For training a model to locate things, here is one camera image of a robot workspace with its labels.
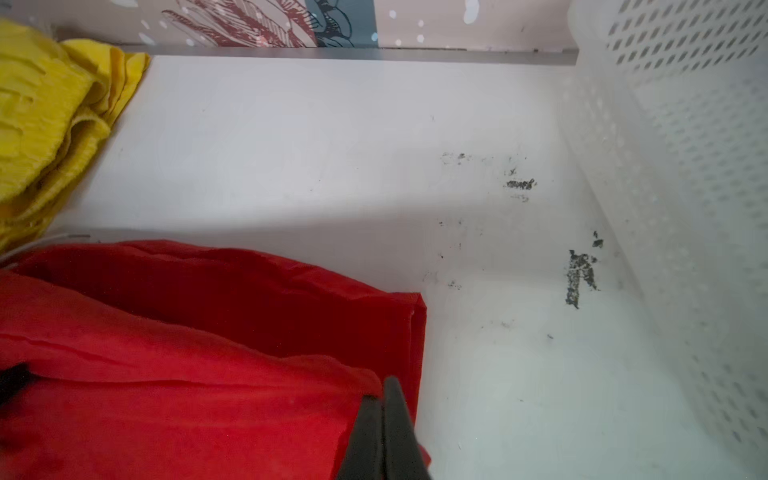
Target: white shelf surface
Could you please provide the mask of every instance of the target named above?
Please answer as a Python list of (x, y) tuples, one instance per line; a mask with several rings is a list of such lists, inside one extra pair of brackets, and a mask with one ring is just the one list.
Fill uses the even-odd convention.
[[(569, 156), (567, 68), (159, 56), (51, 233), (244, 247), (421, 292), (435, 479), (752, 478), (694, 418)], [(569, 250), (598, 258), (579, 310)]]

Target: patterned wallpaper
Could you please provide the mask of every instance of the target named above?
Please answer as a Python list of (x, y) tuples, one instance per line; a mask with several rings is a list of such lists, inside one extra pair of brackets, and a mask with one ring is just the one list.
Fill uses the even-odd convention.
[(0, 0), (58, 39), (116, 44), (573, 48), (569, 0)]

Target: floral print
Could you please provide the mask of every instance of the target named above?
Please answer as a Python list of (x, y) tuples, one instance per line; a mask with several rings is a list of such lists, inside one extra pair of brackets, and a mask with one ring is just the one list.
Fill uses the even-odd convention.
[(163, 15), (218, 47), (354, 47), (347, 15), (329, 0), (176, 0)]

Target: white plastic basket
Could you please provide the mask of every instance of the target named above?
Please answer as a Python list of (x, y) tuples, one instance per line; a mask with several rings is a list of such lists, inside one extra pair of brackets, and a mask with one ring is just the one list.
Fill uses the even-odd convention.
[(707, 431), (768, 475), (768, 0), (574, 0), (563, 128)]

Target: dark spot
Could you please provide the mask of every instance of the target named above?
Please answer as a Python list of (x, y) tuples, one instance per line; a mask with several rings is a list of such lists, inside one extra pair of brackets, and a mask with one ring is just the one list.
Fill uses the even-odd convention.
[(579, 283), (581, 279), (587, 282), (592, 290), (597, 290), (598, 286), (594, 281), (594, 270), (590, 263), (590, 257), (586, 253), (577, 255), (574, 250), (569, 250), (571, 259), (568, 264), (568, 272), (565, 274), (568, 279), (568, 292), (565, 295), (565, 303), (573, 305), (578, 309)]
[(519, 188), (521, 190), (530, 190), (536, 185), (536, 180), (510, 180), (507, 182), (507, 188)]

